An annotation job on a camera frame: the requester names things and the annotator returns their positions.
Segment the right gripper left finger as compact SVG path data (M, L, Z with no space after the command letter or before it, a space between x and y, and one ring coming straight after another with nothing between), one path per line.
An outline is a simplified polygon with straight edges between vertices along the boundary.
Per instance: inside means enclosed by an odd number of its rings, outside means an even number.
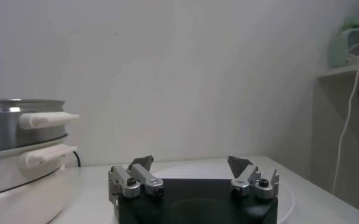
M135 158L125 169L123 166L112 166L108 171L108 198L116 201L120 196L137 198L141 189L154 197L165 193L163 180L150 173L154 158L152 155Z

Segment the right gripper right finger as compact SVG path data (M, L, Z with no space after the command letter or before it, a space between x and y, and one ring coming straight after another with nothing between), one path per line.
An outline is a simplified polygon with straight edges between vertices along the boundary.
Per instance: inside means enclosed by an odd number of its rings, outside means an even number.
M230 181L231 194L236 198L253 194L260 200L271 200L279 194L279 174L274 168L261 172L248 159L229 156L227 159L234 179Z

